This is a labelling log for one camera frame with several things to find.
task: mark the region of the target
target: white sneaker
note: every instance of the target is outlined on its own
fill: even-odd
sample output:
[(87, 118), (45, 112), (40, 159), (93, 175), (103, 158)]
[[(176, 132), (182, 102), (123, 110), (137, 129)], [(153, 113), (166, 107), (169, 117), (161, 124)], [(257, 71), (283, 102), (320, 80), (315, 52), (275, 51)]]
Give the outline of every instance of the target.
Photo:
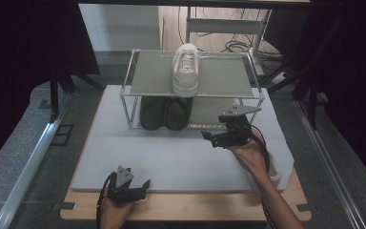
[(179, 97), (193, 97), (198, 89), (198, 50), (187, 43), (173, 57), (173, 92)]

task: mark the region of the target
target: black shoe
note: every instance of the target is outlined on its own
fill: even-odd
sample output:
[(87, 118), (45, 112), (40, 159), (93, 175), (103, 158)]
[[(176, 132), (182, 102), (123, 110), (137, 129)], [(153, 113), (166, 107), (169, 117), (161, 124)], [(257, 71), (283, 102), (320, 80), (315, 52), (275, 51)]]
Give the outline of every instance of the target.
[(167, 97), (142, 96), (139, 118), (141, 126), (154, 131), (162, 126)]
[(165, 126), (171, 131), (185, 128), (192, 112), (192, 97), (172, 97), (168, 100), (165, 113)]

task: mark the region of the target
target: gray carpet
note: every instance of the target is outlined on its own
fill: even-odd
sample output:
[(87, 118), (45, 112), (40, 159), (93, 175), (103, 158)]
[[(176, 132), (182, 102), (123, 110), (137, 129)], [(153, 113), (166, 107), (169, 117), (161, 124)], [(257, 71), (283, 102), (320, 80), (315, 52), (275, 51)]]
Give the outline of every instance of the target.
[[(129, 62), (127, 53), (103, 54), (98, 56), (98, 61), (102, 63), (102, 75), (94, 76), (96, 80), (104, 84), (122, 82)], [(64, 200), (101, 97), (101, 92), (92, 86), (78, 78), (74, 81), (77, 90), (71, 96), (69, 111), (61, 123), (62, 129), (60, 128), (63, 132), (71, 130), (71, 135), (68, 139), (57, 136), (52, 141), (54, 144), (47, 150), (11, 228), (95, 227), (93, 220), (63, 220), (59, 210), (53, 209), (56, 203)], [(0, 152), (0, 209), (50, 119), (50, 109), (40, 106), (50, 98), (48, 88), (48, 84), (45, 84), (33, 91), (24, 118)], [(277, 91), (271, 95), (271, 99), (312, 210), (312, 219), (305, 222), (305, 226), (353, 228), (296, 112), (290, 97), (291, 89), (292, 85)], [(317, 109), (316, 117), (318, 132), (366, 222), (366, 168), (325, 115), (323, 107)], [(215, 228), (215, 225), (202, 222), (164, 222), (164, 225), (169, 228)], [(264, 228), (263, 223), (247, 221), (218, 225), (223, 228)], [(139, 225), (130, 222), (127, 226), (136, 228)]]

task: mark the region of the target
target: wooden floor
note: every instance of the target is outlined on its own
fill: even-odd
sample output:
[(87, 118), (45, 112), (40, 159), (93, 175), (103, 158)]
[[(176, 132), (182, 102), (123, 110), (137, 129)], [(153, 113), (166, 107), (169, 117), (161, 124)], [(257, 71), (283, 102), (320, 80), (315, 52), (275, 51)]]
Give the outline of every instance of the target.
[[(159, 7), (163, 50), (175, 51), (185, 42), (187, 11), (187, 7)], [(261, 20), (265, 13), (265, 10), (197, 7), (192, 8), (191, 16), (196, 18)], [(233, 34), (212, 33), (204, 35), (204, 33), (192, 32), (190, 42), (202, 51), (222, 52), (226, 50), (225, 45), (233, 39), (233, 36)], [(235, 40), (251, 45), (252, 39), (252, 35), (238, 35)], [(234, 49), (234, 51), (242, 52), (241, 49)]]

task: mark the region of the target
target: white wall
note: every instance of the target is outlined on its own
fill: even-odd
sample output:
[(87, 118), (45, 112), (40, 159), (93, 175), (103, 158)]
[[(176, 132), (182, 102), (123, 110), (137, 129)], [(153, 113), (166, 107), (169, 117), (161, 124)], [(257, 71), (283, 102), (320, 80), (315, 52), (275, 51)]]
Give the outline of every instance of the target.
[(79, 4), (95, 51), (160, 50), (158, 7)]

